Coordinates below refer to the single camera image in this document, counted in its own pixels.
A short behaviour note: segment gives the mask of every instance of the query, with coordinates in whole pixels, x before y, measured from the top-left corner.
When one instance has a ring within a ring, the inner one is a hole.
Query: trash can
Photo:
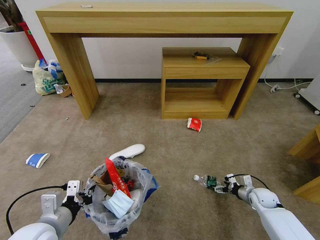
[[[124,171],[125,178],[134,181],[134,190],[141,190],[137,205],[118,219],[101,203],[105,193],[92,178],[88,178],[83,193],[92,196],[92,203],[84,205],[84,211],[103,234],[106,234],[110,239],[120,239],[127,234],[130,224],[140,215],[143,203],[158,189],[159,185],[149,170],[140,163],[124,157],[117,157],[112,162],[115,167]],[[91,173],[91,176],[101,177],[106,170],[106,164],[102,164]]]

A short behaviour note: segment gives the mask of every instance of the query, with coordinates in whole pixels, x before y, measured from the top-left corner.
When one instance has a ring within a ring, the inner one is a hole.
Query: gray carpet
[[[320,118],[292,96],[294,90],[270,94],[258,84],[238,121],[203,120],[197,133],[186,128],[186,120],[161,119],[160,84],[98,84],[98,89],[101,96],[89,120],[82,118],[73,97],[45,96],[0,144],[3,239],[9,237],[5,211],[17,196],[72,179],[86,181],[106,156],[134,143],[145,144],[146,151],[133,160],[148,167],[161,187],[146,201],[126,239],[268,239],[249,205],[192,179],[194,174],[222,178],[228,173],[262,179],[320,238],[320,206],[292,194],[319,170],[287,155]],[[41,169],[25,165],[30,154],[44,152],[51,156]],[[26,196],[14,206],[14,230],[40,217],[40,195]],[[80,212],[64,239],[106,236]]]
[[[0,28],[7,26],[0,14]],[[11,133],[20,121],[32,110],[41,96],[34,89],[31,72],[21,68],[0,38],[0,143]]]

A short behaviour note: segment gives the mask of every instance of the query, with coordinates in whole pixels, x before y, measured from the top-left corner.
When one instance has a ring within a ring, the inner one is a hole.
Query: potted plant
[[[38,57],[26,34],[18,25],[23,22],[23,18],[14,0],[0,0],[0,12],[9,25],[0,29],[0,36],[21,63],[23,70],[32,71]]]

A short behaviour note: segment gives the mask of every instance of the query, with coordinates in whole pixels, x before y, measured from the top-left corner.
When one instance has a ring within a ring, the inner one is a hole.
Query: red object
[[[29,39],[29,42],[31,43],[33,50],[36,52],[36,55],[38,56],[38,59],[44,59],[40,48],[38,47],[38,44],[36,43],[36,40],[34,40],[31,31],[28,28],[28,25],[26,24],[26,22],[22,22],[22,23],[18,23],[19,26],[22,27],[22,29],[24,30],[25,34],[27,35],[27,38]]]
[[[134,181],[129,180],[127,182],[127,186],[128,186],[129,191],[131,191],[134,188]]]
[[[106,162],[107,172],[109,174],[110,180],[113,185],[112,191],[115,192],[115,190],[119,189],[122,192],[124,192],[129,198],[131,198],[131,195],[129,193],[129,189],[128,189],[127,185],[121,180],[113,162],[109,158],[106,158],[105,162]]]
[[[202,122],[197,118],[188,118],[188,128],[191,128],[197,132],[200,132],[202,126]]]

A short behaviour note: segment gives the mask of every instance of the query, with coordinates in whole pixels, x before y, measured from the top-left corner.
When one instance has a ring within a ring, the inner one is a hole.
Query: red snack wrapper
[[[188,118],[188,128],[191,128],[197,132],[200,132],[202,126],[202,122],[197,118]]]
[[[129,191],[133,190],[133,188],[134,188],[134,181],[129,180],[129,181],[127,182],[127,186],[128,186]]]
[[[108,172],[110,183],[113,185],[112,191],[115,192],[115,190],[119,189],[124,192],[129,198],[131,198],[129,189],[127,185],[121,180],[113,162],[109,158],[106,158],[105,162],[107,168],[106,172]]]

